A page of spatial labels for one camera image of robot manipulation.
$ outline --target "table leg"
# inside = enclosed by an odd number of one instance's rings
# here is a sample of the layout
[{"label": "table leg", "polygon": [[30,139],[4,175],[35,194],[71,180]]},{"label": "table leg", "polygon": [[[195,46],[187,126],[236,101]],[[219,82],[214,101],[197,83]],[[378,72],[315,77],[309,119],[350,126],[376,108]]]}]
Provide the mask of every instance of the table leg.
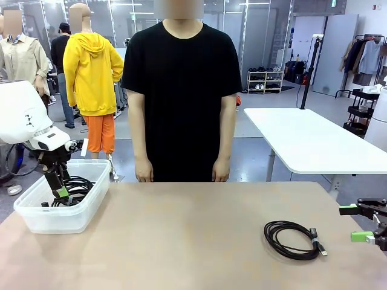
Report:
[{"label": "table leg", "polygon": [[342,175],[333,175],[331,188],[329,189],[329,194],[334,198],[334,200],[337,199],[337,196],[339,195],[339,188],[343,181]]},{"label": "table leg", "polygon": [[270,152],[270,155],[268,156],[267,174],[266,174],[266,181],[267,182],[272,181],[274,159],[275,158],[276,158],[276,152],[274,152],[274,150],[272,149],[272,151]]}]

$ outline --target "clear plastic bin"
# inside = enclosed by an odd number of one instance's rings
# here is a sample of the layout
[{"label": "clear plastic bin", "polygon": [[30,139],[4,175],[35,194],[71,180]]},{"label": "clear plastic bin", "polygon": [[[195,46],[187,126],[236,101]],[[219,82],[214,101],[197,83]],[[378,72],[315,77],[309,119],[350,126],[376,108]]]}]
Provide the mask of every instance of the clear plastic bin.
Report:
[{"label": "clear plastic bin", "polygon": [[54,199],[45,177],[41,177],[13,204],[27,227],[36,234],[74,234],[85,230],[109,189],[110,162],[102,159],[72,159],[68,173],[95,182],[82,202],[72,207],[42,207]]}]

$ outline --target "ceiling light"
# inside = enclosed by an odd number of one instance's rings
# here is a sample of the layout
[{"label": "ceiling light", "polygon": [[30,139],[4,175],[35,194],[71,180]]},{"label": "ceiling light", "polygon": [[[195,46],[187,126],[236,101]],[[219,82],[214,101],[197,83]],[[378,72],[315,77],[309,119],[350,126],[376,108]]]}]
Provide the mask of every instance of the ceiling light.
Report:
[{"label": "ceiling light", "polygon": [[270,5],[270,3],[239,3],[240,5]]},{"label": "ceiling light", "polygon": [[141,3],[134,3],[134,4],[132,4],[132,3],[112,3],[111,5],[113,5],[113,6],[124,6],[124,5],[126,5],[126,6],[142,6],[143,4],[141,4]]}]

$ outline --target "coiled black cable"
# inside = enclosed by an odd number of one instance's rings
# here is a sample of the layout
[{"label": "coiled black cable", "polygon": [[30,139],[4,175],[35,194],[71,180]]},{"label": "coiled black cable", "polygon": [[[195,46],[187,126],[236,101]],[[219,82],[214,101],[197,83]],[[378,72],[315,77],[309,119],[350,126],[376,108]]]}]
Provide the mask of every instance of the coiled black cable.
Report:
[{"label": "coiled black cable", "polygon": [[[302,250],[281,244],[280,241],[278,241],[278,234],[283,230],[295,230],[305,234],[311,240],[313,249]],[[270,246],[272,246],[277,253],[289,259],[308,261],[315,259],[319,253],[323,256],[327,255],[325,248],[320,244],[317,238],[317,231],[315,228],[307,230],[305,227],[296,224],[295,222],[273,221],[265,225],[264,234]]]},{"label": "coiled black cable", "polygon": [[52,207],[58,207],[60,205],[72,207],[73,205],[77,205],[83,201],[94,185],[94,182],[79,176],[71,176],[70,179],[64,180],[63,183],[68,192],[68,196],[56,196],[51,203]]}]

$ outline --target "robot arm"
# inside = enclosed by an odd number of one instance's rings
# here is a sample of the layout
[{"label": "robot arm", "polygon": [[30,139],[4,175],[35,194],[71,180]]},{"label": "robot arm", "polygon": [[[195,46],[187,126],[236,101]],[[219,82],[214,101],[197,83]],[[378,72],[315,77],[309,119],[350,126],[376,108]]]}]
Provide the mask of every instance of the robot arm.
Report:
[{"label": "robot arm", "polygon": [[69,178],[66,163],[83,141],[71,141],[53,126],[30,82],[0,83],[0,124],[0,139],[8,144],[24,143],[48,167],[45,177],[54,195],[63,190],[63,181]]},{"label": "robot arm", "polygon": [[355,232],[351,234],[353,242],[367,242],[387,251],[387,200],[376,198],[359,198],[356,204],[340,207],[342,216],[365,216],[378,225],[375,231]]}]

